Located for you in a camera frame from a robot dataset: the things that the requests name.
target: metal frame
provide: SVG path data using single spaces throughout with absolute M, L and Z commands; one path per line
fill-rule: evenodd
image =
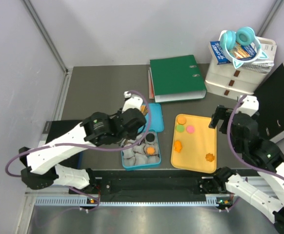
M 24 196 L 23 209 L 15 230 L 15 234 L 26 234 L 28 232 L 30 219 L 36 203 L 36 196 Z
M 276 16 L 277 12 L 280 10 L 280 8 L 282 7 L 284 3 L 284 0 L 276 0 L 274 2 L 274 4 L 272 5 L 271 9 L 269 10 L 269 13 L 267 14 L 267 16 L 265 17 L 262 25 L 259 28 L 259 31 L 257 33 L 257 36 L 259 37 L 263 37 L 265 31 L 267 30 L 267 28 L 269 27 L 270 23 L 272 22 L 272 20 L 274 19 L 274 17 Z
M 48 34 L 48 32 L 46 31 L 41 19 L 39 18 L 33 4 L 31 3 L 30 0 L 20 0 L 26 10 L 28 11 L 29 15 L 31 16 L 31 18 L 33 19 L 35 25 L 37 26 L 37 28 L 39 29 L 41 36 L 43 37 L 43 39 L 45 40 L 46 44 L 48 45 L 50 51 L 52 52 L 52 54 L 54 55 L 56 61 L 58 62 L 59 66 L 61 67 L 61 69 L 67 73 L 68 69 L 65 65 L 65 63 L 63 62 L 60 54 L 58 53 L 58 50 L 56 49 L 53 41 L 50 38 L 50 35 Z
M 61 86 L 61 91 L 59 93 L 59 97 L 57 100 L 57 105 L 55 107 L 55 110 L 52 116 L 52 121 L 61 120 L 62 118 L 64 104 L 65 104 L 66 96 L 68 93 L 69 83 L 72 77 L 72 72 L 73 72 L 73 68 L 68 69 L 67 73 L 64 75 L 63 83 Z

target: headphones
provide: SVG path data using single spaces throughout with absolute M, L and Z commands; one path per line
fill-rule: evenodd
M 255 44 L 257 49 L 257 54 L 254 58 L 250 60 L 239 60 L 230 55 L 229 50 L 232 50 L 235 46 L 235 43 L 238 43 L 242 46 L 248 46 L 251 43 Z M 240 28 L 237 32 L 234 31 L 226 31 L 221 35 L 220 38 L 220 47 L 223 50 L 224 56 L 228 59 L 235 69 L 241 67 L 244 63 L 252 63 L 257 59 L 267 59 L 267 54 L 262 50 L 260 41 L 255 36 L 255 31 L 251 27 L 243 27 Z

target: food item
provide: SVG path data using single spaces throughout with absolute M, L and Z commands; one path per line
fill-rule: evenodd
M 215 160 L 215 156 L 213 154 L 206 154 L 205 158 L 208 162 L 212 162 L 213 160 Z
M 154 155 L 154 154 L 155 154 L 155 149 L 154 149 L 154 147 L 148 147 L 148 148 L 146 149 L 146 153 L 147 153 L 147 155 Z
M 156 137 L 155 137 L 154 133 L 148 133 L 145 136 L 145 143 L 146 144 L 154 144 L 155 141 L 156 141 Z
M 173 146 L 174 146 L 174 150 L 175 150 L 175 151 L 177 151 L 178 153 L 181 152 L 181 150 L 182 150 L 181 141 L 176 140 L 175 143 L 173 144 Z
M 186 118 L 184 116 L 177 117 L 178 124 L 184 125 L 186 123 Z
M 188 125 L 188 126 L 186 127 L 186 131 L 187 131 L 188 133 L 194 133 L 194 127 L 193 127 L 192 125 Z
M 178 133 L 182 133 L 182 132 L 184 132 L 185 127 L 183 125 L 178 124 L 176 126 L 176 130 L 177 130 Z

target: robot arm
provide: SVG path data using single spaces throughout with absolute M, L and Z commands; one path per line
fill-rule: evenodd
M 256 122 L 258 107 L 256 97 L 247 96 L 238 108 L 230 132 L 233 148 L 236 153 L 242 154 L 242 159 L 248 164 L 284 177 L 283 153 L 275 143 L 259 136 Z M 209 127 L 215 128 L 221 119 L 220 132 L 226 134 L 231 113 L 232 109 L 218 106 Z M 279 200 L 243 181 L 229 168 L 218 169 L 212 184 L 221 191 L 235 193 L 246 200 L 261 211 L 280 233 L 284 233 L 284 180 L 264 172 L 258 174 L 267 181 Z
M 71 145 L 54 146 L 70 143 L 97 147 L 118 143 L 124 138 L 135 139 L 138 129 L 146 124 L 145 117 L 140 111 L 143 100 L 128 92 L 124 93 L 124 97 L 123 108 L 114 115 L 95 112 L 68 133 L 47 143 L 46 146 L 50 148 L 22 157 L 21 161 L 26 166 L 21 171 L 22 181 L 31 189 L 42 189 L 52 184 L 83 189 L 95 184 L 95 177 L 91 169 L 77 170 L 58 164 L 85 148 Z

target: green binder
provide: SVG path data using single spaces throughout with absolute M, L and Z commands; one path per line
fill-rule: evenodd
M 193 55 L 152 59 L 150 65 L 156 102 L 205 97 L 207 89 Z

